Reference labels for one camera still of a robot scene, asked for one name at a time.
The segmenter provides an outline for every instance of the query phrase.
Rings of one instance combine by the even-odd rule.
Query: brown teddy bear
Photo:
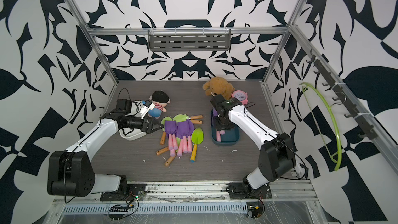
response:
[[[230,99],[232,92],[235,91],[235,88],[232,87],[231,83],[218,76],[211,78],[210,81],[206,82],[202,88],[203,90],[206,90],[205,94],[207,96],[222,94],[225,99]]]

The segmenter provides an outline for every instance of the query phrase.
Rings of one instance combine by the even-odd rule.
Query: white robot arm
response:
[[[296,166],[292,140],[286,133],[279,135],[254,117],[236,98],[225,100],[222,95],[212,98],[218,116],[213,116],[217,130],[239,126],[260,150],[258,167],[243,178],[246,193],[250,194],[268,182],[273,182]]]
[[[117,191],[121,187],[119,175],[94,174],[91,166],[94,155],[120,128],[138,128],[146,133],[163,128],[161,123],[145,116],[155,107],[152,102],[145,102],[140,117],[128,115],[131,106],[132,101],[118,99],[116,108],[103,115],[90,132],[65,151],[56,151],[50,156],[48,194],[85,197],[90,193]],[[127,182],[124,183],[122,188],[127,187]]]
[[[247,194],[275,181],[295,167],[294,153],[286,149],[288,146],[292,147],[291,138],[287,134],[279,135],[269,129],[236,98],[225,100],[222,95],[216,95],[211,103],[218,113],[218,116],[213,117],[217,130],[230,130],[235,123],[260,150],[258,167],[243,178]],[[131,105],[132,101],[119,99],[116,109],[102,116],[97,125],[81,140],[67,150],[56,151],[50,156],[47,183],[47,192],[50,195],[85,197],[96,192],[126,192],[127,181],[121,182],[122,176],[94,174],[91,160],[108,138],[120,128],[139,128],[146,133],[163,128],[156,120],[145,117],[154,108],[152,102],[146,101],[140,111],[141,117],[127,115],[131,112]]]

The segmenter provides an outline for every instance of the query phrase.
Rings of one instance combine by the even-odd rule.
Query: stuffed doll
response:
[[[155,104],[155,108],[149,110],[148,116],[155,117],[156,119],[160,118],[162,112],[167,112],[165,106],[170,103],[170,99],[165,92],[155,91],[149,97],[149,100]]]
[[[205,94],[207,96],[222,94],[224,99],[230,99],[235,88],[232,87],[232,84],[227,82],[226,79],[216,76],[203,85],[203,90],[206,90]]]

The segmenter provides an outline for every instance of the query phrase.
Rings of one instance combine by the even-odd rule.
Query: pink handle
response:
[[[216,140],[217,140],[217,142],[221,142],[221,134],[220,134],[220,131],[216,131]]]
[[[183,148],[184,148],[184,153],[188,153],[187,136],[183,137]]]
[[[188,153],[192,153],[192,141],[191,141],[191,136],[188,136]]]
[[[173,149],[178,149],[178,144],[177,144],[177,139],[176,139],[176,135],[173,134]]]
[[[177,156],[179,156],[179,157],[182,156],[182,150],[183,150],[182,143],[183,143],[183,141],[181,140],[180,141],[180,147],[178,147],[178,152],[177,152]]]
[[[172,150],[172,149],[173,149],[173,138],[172,138],[172,135],[169,134],[169,150]]]

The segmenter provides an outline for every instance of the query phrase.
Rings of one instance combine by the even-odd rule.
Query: hook rack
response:
[[[369,124],[369,122],[366,120],[366,118],[363,116],[366,113],[361,113],[357,105],[352,102],[352,100],[348,97],[348,93],[346,93],[345,85],[344,82],[337,82],[335,78],[332,76],[331,71],[328,71],[328,69],[322,64],[321,59],[323,58],[316,58],[315,55],[312,55],[311,59],[307,62],[312,62],[314,63],[315,67],[318,69],[318,71],[314,71],[315,74],[321,74],[322,77],[326,80],[326,83],[322,83],[323,86],[328,86],[331,87],[331,89],[336,93],[337,98],[333,98],[334,101],[341,101],[341,104],[337,105],[344,105],[346,109],[348,110],[349,114],[345,114],[344,117],[346,118],[351,118],[354,117],[354,120],[358,123],[359,127],[362,129],[363,133],[362,135],[359,134],[361,138],[368,137],[369,139],[374,139],[378,137],[377,133],[374,131],[374,126],[372,124]]]

